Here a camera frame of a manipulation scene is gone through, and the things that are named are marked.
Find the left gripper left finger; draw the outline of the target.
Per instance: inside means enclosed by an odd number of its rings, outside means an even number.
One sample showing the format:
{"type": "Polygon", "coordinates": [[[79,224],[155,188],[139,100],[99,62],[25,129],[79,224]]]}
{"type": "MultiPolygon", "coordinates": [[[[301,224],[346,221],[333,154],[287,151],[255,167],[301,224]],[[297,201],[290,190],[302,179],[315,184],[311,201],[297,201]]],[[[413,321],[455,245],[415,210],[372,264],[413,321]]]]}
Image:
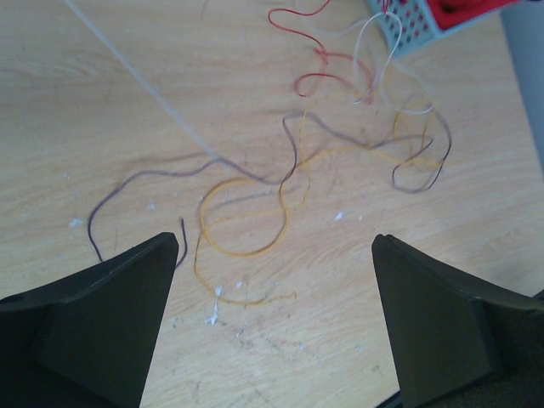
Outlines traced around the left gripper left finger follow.
{"type": "Polygon", "coordinates": [[[179,244],[160,233],[1,301],[3,407],[138,407],[179,244]]]}

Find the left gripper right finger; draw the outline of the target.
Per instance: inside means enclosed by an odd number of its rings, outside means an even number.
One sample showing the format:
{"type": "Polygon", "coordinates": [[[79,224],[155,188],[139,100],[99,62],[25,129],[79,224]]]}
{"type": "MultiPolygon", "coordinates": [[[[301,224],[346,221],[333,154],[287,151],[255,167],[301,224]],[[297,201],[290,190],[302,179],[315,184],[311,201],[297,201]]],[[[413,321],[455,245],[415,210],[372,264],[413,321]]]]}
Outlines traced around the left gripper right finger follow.
{"type": "Polygon", "coordinates": [[[382,407],[541,407],[543,294],[510,291],[392,235],[372,260],[399,391],[382,407]]]}

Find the white zip tie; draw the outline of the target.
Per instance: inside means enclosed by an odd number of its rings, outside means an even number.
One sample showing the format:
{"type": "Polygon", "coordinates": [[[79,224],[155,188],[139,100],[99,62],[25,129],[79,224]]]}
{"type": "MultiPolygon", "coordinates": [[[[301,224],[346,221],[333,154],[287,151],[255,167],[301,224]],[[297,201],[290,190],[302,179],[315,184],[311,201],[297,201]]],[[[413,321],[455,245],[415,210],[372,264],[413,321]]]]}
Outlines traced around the white zip tie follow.
{"type": "Polygon", "coordinates": [[[212,159],[218,159],[219,154],[207,144],[196,130],[182,117],[182,115],[147,81],[147,79],[124,57],[110,39],[70,0],[63,3],[70,11],[96,36],[96,38],[111,52],[118,62],[139,83],[139,85],[156,101],[156,103],[170,116],[212,159]]]}

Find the light blue plastic basket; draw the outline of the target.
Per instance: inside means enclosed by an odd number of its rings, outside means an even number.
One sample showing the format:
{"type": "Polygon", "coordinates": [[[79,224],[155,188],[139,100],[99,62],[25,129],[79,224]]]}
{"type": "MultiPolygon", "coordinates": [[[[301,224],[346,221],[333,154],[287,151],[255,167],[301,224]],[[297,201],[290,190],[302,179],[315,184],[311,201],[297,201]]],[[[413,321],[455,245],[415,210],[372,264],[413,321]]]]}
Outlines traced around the light blue plastic basket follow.
{"type": "Polygon", "coordinates": [[[449,30],[441,30],[427,1],[367,1],[365,3],[372,14],[379,15],[377,24],[382,31],[388,49],[394,53],[395,57],[403,57],[413,53],[512,4],[513,2],[449,30]]]}

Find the red cloth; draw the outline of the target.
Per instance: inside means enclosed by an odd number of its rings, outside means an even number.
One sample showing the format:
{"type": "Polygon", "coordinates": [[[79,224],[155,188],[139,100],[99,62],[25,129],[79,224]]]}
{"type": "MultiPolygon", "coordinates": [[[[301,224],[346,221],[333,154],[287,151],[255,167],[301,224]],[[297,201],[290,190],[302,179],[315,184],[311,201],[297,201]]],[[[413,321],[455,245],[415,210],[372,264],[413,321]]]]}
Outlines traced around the red cloth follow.
{"type": "Polygon", "coordinates": [[[427,0],[441,30],[460,26],[488,12],[512,3],[510,0],[427,0]]]}

